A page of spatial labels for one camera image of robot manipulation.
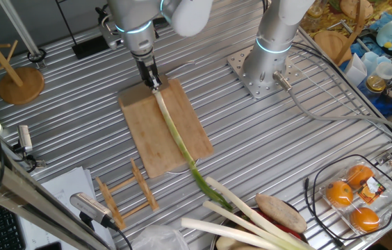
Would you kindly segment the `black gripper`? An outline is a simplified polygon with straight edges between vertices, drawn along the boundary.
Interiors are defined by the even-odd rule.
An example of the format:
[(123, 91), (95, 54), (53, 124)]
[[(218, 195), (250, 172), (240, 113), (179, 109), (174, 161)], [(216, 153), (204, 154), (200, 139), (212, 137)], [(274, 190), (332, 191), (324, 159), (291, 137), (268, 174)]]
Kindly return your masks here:
[(154, 55), (135, 56), (141, 79), (150, 90), (159, 90), (162, 85)]

